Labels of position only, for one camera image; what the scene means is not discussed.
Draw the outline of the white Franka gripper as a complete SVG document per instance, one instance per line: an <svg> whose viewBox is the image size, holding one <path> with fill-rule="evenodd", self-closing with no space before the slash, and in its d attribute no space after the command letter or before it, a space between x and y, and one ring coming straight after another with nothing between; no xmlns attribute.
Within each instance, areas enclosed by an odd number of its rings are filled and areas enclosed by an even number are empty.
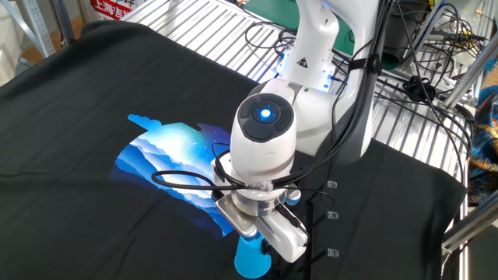
<svg viewBox="0 0 498 280"><path fill-rule="evenodd" d="M277 207L268 215L257 217L256 225L264 237L261 242L263 255L269 255L273 247L285 261L294 263L305 253L309 234L287 207Z"/></svg>

